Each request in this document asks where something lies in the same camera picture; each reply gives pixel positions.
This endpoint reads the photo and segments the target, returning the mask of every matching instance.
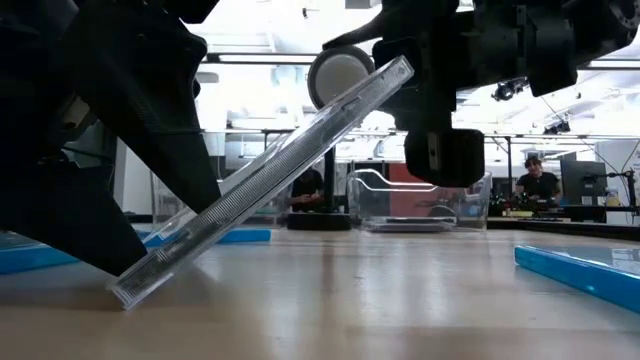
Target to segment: transparent cd case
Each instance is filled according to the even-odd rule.
[[[109,286],[111,291],[125,309],[135,306],[282,191],[412,76],[409,62],[398,57],[338,96],[308,125],[252,161],[237,184],[225,184],[228,188],[218,201],[122,274]]]

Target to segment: man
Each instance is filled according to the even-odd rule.
[[[322,175],[309,168],[293,182],[291,209],[294,212],[319,212],[322,209],[324,181]]]
[[[522,175],[516,183],[516,194],[526,193],[530,199],[560,200],[562,196],[558,177],[542,170],[542,162],[536,157],[527,159],[524,163],[528,174]]]

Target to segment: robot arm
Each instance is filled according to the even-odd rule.
[[[325,49],[382,38],[379,67],[405,55],[414,79],[381,110],[407,130],[409,171],[425,181],[467,187],[484,173],[484,139],[451,127],[456,91],[526,77],[534,96],[574,85],[577,67],[629,45],[640,23],[639,0],[386,0],[370,23]]]

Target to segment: wooden table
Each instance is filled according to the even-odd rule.
[[[516,268],[516,244],[607,241],[283,231],[270,245],[212,248],[130,313],[86,265],[4,276],[0,351],[20,360],[640,358],[640,315]]]

